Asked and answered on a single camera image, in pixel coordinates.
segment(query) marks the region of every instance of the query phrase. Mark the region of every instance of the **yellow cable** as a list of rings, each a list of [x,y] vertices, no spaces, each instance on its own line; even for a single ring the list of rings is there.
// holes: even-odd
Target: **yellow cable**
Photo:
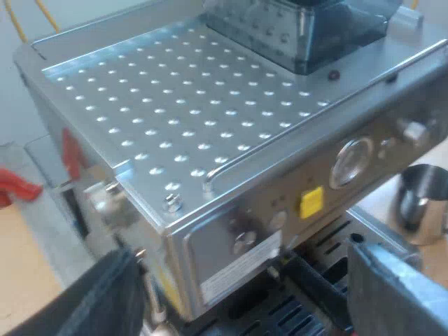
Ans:
[[[41,9],[41,12],[45,15],[45,17],[47,18],[49,23],[53,26],[55,31],[58,33],[59,32],[59,27],[58,27],[56,21],[51,16],[50,12],[48,12],[47,8],[43,5],[41,0],[35,0],[35,1],[36,1],[37,6],[39,6],[39,8]]]
[[[411,5],[411,9],[415,10],[419,5],[419,0],[414,0]]]
[[[22,40],[22,42],[26,43],[27,37],[25,36],[25,33],[23,32],[23,30],[13,12],[13,9],[11,8],[11,0],[3,0],[3,2],[5,3],[6,10],[9,13],[9,17],[11,18],[11,22],[13,23],[15,30],[17,31],[17,34],[19,34],[19,37]]]

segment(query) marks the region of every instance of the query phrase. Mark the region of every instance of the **warning label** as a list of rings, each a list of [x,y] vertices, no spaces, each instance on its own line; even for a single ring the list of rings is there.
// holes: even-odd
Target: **warning label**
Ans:
[[[209,303],[263,264],[266,260],[276,256],[280,245],[281,231],[277,231],[271,237],[262,241],[249,252],[236,259],[226,268],[223,268],[221,271],[215,273],[212,277],[201,283],[204,303]]]

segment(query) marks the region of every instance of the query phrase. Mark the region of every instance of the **pressure gauge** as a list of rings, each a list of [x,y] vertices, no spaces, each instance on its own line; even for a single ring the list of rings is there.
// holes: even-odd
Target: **pressure gauge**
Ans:
[[[364,136],[350,140],[337,154],[331,169],[330,187],[340,189],[362,174],[369,165],[373,152],[373,142]]]

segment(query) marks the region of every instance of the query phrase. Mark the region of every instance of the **drip tray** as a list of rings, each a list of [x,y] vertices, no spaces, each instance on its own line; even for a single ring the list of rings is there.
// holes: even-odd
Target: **drip tray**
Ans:
[[[348,210],[297,248],[297,252],[338,291],[347,294],[347,241],[381,244],[417,269],[421,256],[383,223],[358,207]],[[263,272],[192,323],[176,316],[181,335],[329,335],[328,317],[292,281]]]

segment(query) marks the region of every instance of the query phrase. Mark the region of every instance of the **sticker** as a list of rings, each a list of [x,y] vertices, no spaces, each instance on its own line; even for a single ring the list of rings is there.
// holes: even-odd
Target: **sticker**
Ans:
[[[313,216],[323,208],[323,187],[307,191],[300,198],[299,215],[301,219]]]
[[[280,245],[281,231],[277,231],[271,237],[265,239],[249,252],[246,252],[230,265],[201,283],[204,303],[208,304],[214,298],[233,287],[266,260],[276,257],[279,254]]]

